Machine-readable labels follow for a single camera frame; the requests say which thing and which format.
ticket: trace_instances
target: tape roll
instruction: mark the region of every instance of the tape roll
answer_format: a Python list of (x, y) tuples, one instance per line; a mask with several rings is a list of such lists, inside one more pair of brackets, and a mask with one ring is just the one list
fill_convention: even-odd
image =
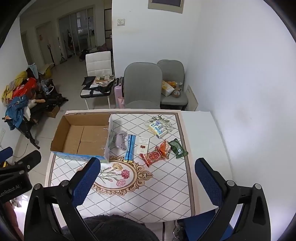
[(174, 90), (174, 91), (172, 92), (172, 96), (175, 97), (175, 98), (179, 98), (180, 95), (181, 95), (180, 91)]

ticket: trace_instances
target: pink flower print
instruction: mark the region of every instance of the pink flower print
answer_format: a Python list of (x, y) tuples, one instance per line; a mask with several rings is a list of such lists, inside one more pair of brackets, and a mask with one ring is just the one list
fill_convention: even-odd
[(128, 170), (122, 170), (121, 171), (121, 176), (124, 178), (124, 179), (128, 179), (129, 178), (129, 171)]
[(124, 179), (120, 179), (118, 180), (118, 182), (116, 183), (116, 186), (118, 187), (122, 187), (126, 184), (126, 181)]

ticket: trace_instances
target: green snack packet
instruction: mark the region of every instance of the green snack packet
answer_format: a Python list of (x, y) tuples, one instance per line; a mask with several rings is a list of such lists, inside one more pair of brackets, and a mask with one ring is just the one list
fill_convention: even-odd
[(188, 155), (188, 152), (183, 149), (177, 138), (169, 142), (169, 144), (172, 151), (176, 154), (176, 158)]

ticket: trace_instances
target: gray office chair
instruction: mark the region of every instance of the gray office chair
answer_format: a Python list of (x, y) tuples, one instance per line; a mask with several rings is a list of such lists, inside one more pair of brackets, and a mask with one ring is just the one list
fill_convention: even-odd
[[(157, 65), (161, 68), (163, 72), (163, 80), (164, 81), (175, 81), (178, 83), (182, 83), (180, 88), (183, 88), (184, 84), (184, 66), (180, 61), (177, 60), (160, 60)], [(186, 94), (181, 90), (181, 95), (179, 98), (174, 98), (172, 95), (164, 96), (161, 95), (160, 103), (166, 105), (178, 105), (178, 106), (186, 106), (188, 103), (188, 99)]]
[(160, 109), (163, 74), (153, 63), (132, 63), (124, 71), (126, 109)]

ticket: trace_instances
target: cardboard box on floor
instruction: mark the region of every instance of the cardboard box on floor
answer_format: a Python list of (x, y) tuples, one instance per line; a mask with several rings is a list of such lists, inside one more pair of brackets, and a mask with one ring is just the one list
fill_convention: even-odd
[(50, 150), (58, 157), (89, 161), (96, 157), (109, 162), (112, 119), (106, 113), (64, 115), (59, 122)]
[(59, 112), (59, 106), (56, 105), (50, 111), (46, 111), (45, 113), (48, 117), (55, 118), (57, 116), (58, 112)]

